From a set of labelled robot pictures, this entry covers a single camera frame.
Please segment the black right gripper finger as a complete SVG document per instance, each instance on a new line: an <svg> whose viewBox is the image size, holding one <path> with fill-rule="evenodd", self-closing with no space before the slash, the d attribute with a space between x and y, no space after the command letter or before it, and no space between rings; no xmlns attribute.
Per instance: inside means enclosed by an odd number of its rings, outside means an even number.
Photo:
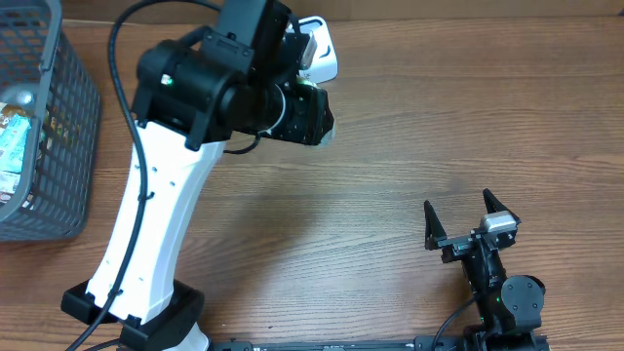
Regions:
<svg viewBox="0 0 624 351"><path fill-rule="evenodd" d="M509 210L502 202L500 202L488 188L485 188L483 190L483 196L487 212L489 214L508 212L517 224L521 223L521 219L515 213Z"/></svg>
<svg viewBox="0 0 624 351"><path fill-rule="evenodd" d="M424 213L425 249L429 251L437 250L439 243L448 238L447 232L429 201L424 202Z"/></svg>

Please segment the green lid jar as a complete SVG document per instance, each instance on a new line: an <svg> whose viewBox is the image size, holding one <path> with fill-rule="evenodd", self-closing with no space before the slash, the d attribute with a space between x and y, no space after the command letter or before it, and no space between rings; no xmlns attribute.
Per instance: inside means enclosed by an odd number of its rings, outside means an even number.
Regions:
<svg viewBox="0 0 624 351"><path fill-rule="evenodd" d="M335 139L335 121L331 120L330 122L323 125L322 128L322 137L320 139L319 147L327 147L330 145Z"/></svg>

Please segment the yellow oil bottle silver cap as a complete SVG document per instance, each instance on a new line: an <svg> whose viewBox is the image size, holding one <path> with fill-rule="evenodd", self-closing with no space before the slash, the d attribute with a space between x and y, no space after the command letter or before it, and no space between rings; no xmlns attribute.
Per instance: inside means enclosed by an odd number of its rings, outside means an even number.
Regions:
<svg viewBox="0 0 624 351"><path fill-rule="evenodd" d="M1 93L1 102L4 103L2 113L32 117L35 109L35 95L26 89L11 88Z"/></svg>

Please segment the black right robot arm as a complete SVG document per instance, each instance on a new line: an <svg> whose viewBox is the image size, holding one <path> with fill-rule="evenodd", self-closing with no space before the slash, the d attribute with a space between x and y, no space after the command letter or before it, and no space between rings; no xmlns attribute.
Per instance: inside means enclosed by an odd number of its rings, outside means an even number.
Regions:
<svg viewBox="0 0 624 351"><path fill-rule="evenodd" d="M508 276L500 252L516 243L521 219L503 205L489 189L483 190L487 213L478 227L465 236L450 238L432 204L425 201L424 247L442 252L444 263L459 261L472 297L457 308L432 337L415 343L428 350L548 350L541 327L545 303L544 283L531 275ZM468 307L476 305L481 322L464 329L463 335L443 338L443 333Z"/></svg>

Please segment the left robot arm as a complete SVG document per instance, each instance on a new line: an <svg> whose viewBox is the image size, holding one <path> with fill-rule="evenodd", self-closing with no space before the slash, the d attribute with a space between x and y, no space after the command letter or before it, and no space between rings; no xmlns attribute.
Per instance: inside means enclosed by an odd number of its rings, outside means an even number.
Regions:
<svg viewBox="0 0 624 351"><path fill-rule="evenodd" d="M327 23L278 1L228 0L215 26L147 50L133 99L120 106L133 139L127 185L94 276L62 310L89 331L122 330L122 350L206 350L204 296L175 277L200 192L234 133L306 146L335 133L323 85L337 74Z"/></svg>

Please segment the white barcode scanner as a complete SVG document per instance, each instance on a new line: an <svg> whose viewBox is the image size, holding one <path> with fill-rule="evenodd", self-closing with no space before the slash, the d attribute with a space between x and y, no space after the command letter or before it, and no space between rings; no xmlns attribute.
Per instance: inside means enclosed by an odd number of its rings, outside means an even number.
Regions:
<svg viewBox="0 0 624 351"><path fill-rule="evenodd" d="M302 51L308 41L307 34L310 32L314 33L318 48L310 68L299 70ZM338 62L326 21L318 16L299 19L291 14L289 26L283 37L280 62L284 68L280 83L285 86L296 77L314 84L334 79L338 72Z"/></svg>

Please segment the grey plastic mesh basket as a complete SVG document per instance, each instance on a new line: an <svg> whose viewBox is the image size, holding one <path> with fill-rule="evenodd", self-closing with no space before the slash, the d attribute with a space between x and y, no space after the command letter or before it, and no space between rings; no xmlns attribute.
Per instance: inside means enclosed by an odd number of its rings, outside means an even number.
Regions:
<svg viewBox="0 0 624 351"><path fill-rule="evenodd" d="M35 95L19 174L1 170L1 239L62 240L85 227L101 119L98 88L53 0L1 0L1 93Z"/></svg>

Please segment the teal white box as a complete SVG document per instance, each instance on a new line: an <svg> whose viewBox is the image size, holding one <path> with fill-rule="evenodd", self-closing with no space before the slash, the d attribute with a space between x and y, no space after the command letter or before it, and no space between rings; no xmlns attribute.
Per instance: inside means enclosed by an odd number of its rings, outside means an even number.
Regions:
<svg viewBox="0 0 624 351"><path fill-rule="evenodd" d="M1 170L19 174L22 171L23 157L30 130L27 117L14 115L1 134Z"/></svg>

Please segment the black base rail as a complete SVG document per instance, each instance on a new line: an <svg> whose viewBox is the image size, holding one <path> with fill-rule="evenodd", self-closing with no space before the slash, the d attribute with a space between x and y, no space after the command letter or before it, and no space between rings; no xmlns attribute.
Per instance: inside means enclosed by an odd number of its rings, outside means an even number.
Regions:
<svg viewBox="0 0 624 351"><path fill-rule="evenodd" d="M417 336L413 340L361 341L361 342L292 342L292 343L251 343L249 341L212 342L209 351L463 351L478 350L461 336L441 336L433 346L433 336ZM521 338L487 341L487 350L494 351L550 351L545 336L537 336L534 341Z"/></svg>

